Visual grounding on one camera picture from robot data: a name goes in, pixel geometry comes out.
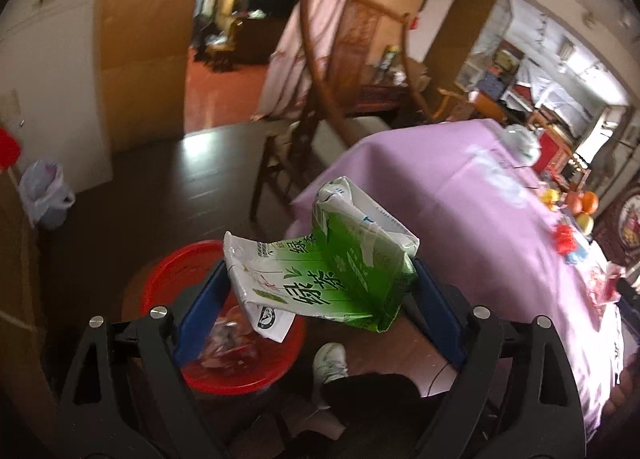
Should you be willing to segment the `red snack wrapper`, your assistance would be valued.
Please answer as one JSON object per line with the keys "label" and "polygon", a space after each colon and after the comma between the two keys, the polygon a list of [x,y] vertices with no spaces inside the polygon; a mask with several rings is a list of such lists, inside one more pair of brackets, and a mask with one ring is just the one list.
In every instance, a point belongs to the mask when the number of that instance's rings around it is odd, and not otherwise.
{"label": "red snack wrapper", "polygon": [[235,305],[215,321],[198,364],[221,371],[247,368],[258,358],[257,337],[242,309]]}

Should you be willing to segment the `yellow foam fruit net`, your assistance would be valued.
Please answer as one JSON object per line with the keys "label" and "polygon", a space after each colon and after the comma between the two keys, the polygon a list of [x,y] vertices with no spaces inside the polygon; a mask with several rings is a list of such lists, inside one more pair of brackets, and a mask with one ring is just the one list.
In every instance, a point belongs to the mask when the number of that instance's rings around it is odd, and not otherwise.
{"label": "yellow foam fruit net", "polygon": [[556,204],[560,200],[560,192],[555,188],[546,188],[540,195],[540,201],[550,210],[556,207]]}

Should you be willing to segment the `green tea package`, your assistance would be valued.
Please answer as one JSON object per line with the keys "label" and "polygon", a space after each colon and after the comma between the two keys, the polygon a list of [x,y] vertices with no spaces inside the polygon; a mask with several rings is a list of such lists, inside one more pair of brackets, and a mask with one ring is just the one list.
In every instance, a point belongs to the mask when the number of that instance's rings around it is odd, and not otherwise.
{"label": "green tea package", "polygon": [[298,316],[373,332],[393,325],[416,281],[420,240],[350,179],[324,184],[308,235],[224,236],[231,286],[258,335],[281,343]]}

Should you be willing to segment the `red plastic waste basket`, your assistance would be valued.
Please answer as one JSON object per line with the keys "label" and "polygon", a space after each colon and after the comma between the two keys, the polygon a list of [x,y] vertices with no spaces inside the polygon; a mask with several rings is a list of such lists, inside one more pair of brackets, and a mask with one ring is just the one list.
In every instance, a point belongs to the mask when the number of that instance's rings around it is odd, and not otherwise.
{"label": "red plastic waste basket", "polygon": [[177,305],[180,294],[205,287],[180,323],[176,360],[186,384],[214,395],[243,395],[270,387],[296,361],[305,323],[293,321],[283,342],[258,335],[236,301],[222,259],[222,243],[191,243],[157,264],[142,289],[140,311]]}

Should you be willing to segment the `red foam net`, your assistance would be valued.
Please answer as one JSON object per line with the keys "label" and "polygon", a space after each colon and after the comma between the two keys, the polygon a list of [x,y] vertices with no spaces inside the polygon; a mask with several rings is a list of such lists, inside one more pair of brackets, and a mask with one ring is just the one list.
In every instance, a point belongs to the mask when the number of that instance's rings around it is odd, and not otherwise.
{"label": "red foam net", "polygon": [[560,222],[556,224],[553,240],[556,252],[565,257],[577,250],[577,241],[574,236],[574,228],[570,224]]}

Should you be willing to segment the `yellow pear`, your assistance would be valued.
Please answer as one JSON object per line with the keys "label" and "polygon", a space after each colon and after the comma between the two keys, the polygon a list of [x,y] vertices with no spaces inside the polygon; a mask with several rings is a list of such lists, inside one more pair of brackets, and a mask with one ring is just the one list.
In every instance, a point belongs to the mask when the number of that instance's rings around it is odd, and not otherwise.
{"label": "yellow pear", "polygon": [[586,235],[589,236],[592,233],[594,221],[592,216],[586,212],[580,212],[575,218],[577,226]]}

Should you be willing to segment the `purple tablecloth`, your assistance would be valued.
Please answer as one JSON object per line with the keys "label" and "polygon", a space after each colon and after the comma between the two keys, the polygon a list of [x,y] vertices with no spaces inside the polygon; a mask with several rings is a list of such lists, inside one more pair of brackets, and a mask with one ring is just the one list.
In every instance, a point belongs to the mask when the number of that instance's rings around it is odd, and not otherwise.
{"label": "purple tablecloth", "polygon": [[363,138],[291,204],[285,235],[309,233],[318,189],[346,176],[420,240],[420,258],[471,304],[529,323],[551,318],[574,373],[588,436],[622,368],[620,312],[599,311],[578,269],[556,251],[558,212],[514,160],[492,120],[444,122]]}

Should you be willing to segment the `red apple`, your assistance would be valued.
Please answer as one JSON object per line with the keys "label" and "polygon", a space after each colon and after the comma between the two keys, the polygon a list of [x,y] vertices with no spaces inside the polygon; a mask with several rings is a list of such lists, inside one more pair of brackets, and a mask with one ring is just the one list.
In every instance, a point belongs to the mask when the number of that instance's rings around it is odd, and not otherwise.
{"label": "red apple", "polygon": [[582,194],[578,192],[569,192],[565,197],[565,205],[572,216],[576,218],[582,213]]}

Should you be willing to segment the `orange fruit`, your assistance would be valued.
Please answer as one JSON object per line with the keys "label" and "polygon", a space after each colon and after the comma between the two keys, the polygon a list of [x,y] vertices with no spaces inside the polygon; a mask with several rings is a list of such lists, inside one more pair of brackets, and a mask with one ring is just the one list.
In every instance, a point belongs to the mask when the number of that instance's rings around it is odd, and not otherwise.
{"label": "orange fruit", "polygon": [[593,192],[585,192],[582,194],[582,213],[587,216],[593,216],[599,208],[599,197]]}

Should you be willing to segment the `bin with white bag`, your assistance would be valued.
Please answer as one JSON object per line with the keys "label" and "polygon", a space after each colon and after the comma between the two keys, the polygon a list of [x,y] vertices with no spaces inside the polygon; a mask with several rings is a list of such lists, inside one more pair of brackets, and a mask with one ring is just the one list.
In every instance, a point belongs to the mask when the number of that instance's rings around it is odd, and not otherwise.
{"label": "bin with white bag", "polygon": [[61,227],[76,201],[63,167],[48,159],[37,160],[25,170],[18,193],[30,225],[47,230]]}

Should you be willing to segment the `red white box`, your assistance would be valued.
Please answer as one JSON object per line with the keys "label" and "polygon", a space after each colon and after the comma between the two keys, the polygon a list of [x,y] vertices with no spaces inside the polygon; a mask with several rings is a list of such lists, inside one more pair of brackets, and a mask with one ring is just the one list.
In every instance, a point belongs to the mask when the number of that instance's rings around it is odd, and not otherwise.
{"label": "red white box", "polygon": [[548,130],[543,130],[538,136],[540,145],[540,156],[533,165],[533,170],[541,174],[548,168],[548,165],[559,155],[564,155],[567,151],[566,144],[555,134]]}

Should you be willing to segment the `celadon lidded jar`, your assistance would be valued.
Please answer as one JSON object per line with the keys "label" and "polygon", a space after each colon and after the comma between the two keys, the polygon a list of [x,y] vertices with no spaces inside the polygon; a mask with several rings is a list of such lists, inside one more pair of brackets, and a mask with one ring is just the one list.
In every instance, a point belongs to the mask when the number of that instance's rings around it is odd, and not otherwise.
{"label": "celadon lidded jar", "polygon": [[541,146],[537,136],[521,124],[505,127],[501,132],[501,141],[521,166],[533,167],[541,156]]}

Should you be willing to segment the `white storage cabinet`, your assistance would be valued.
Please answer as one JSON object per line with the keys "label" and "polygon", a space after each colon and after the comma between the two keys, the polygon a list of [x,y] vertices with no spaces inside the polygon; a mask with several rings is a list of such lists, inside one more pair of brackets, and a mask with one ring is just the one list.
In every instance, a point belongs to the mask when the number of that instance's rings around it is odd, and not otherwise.
{"label": "white storage cabinet", "polygon": [[32,161],[61,164],[75,192],[108,182],[96,0],[9,0],[1,13],[1,124]]}

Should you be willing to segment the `pink floral curtain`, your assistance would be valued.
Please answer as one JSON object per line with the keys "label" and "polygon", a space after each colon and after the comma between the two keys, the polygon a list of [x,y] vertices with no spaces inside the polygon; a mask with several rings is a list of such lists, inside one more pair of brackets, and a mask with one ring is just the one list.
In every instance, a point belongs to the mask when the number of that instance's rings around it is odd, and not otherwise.
{"label": "pink floral curtain", "polygon": [[[326,69],[344,0],[309,0],[309,32],[314,58]],[[302,110],[311,78],[299,29],[299,7],[292,11],[276,49],[270,56],[262,93],[253,118],[293,117]]]}

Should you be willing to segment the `tall wooden display cabinet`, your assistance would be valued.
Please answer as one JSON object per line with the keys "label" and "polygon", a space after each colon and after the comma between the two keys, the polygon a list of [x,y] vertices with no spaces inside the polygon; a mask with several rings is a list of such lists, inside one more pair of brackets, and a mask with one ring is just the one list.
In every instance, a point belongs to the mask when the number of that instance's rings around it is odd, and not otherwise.
{"label": "tall wooden display cabinet", "polygon": [[431,77],[426,100],[438,102],[440,90],[471,91],[491,64],[511,20],[509,0],[452,0],[424,58]]}

